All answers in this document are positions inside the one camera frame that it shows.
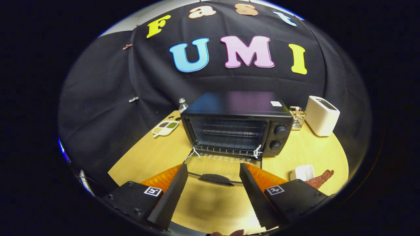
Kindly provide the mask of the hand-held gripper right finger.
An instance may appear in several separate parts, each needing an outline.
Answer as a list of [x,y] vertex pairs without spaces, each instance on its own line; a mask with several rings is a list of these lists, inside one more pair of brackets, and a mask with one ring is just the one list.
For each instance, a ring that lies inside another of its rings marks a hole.
[[286,181],[247,163],[240,164],[240,179],[267,230],[301,221],[328,201],[328,195],[300,179]]

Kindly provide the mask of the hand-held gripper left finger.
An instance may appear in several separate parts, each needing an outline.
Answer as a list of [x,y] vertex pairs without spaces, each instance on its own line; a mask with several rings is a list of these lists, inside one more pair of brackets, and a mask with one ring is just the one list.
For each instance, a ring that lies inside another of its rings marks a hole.
[[187,178],[187,165],[179,164],[140,183],[127,181],[102,202],[137,224],[168,230]]

